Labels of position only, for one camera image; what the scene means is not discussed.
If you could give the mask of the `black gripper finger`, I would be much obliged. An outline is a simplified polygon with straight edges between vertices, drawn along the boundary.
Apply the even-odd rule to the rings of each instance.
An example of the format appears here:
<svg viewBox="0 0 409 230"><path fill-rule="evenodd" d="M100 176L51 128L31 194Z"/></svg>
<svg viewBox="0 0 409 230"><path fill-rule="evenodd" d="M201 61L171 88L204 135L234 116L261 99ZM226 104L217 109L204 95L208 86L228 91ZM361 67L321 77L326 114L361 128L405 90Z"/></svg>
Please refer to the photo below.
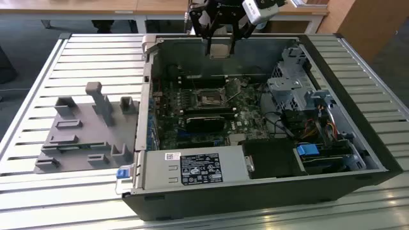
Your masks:
<svg viewBox="0 0 409 230"><path fill-rule="evenodd" d="M236 41L242 39L242 38L249 38L256 26L250 23L248 16L242 16L241 18L237 15L230 16L230 25L233 28L233 32L230 35L230 49L229 49L229 54L234 54L234 46L236 46Z"/></svg>
<svg viewBox="0 0 409 230"><path fill-rule="evenodd" d="M205 25L201 25L200 18L204 16L205 13L208 15L209 20ZM211 9L208 12L205 8L193 8L189 10L189 17L196 32L196 36L207 40L205 55L209 55L211 46L212 46L212 37L220 25L220 10Z"/></svg>

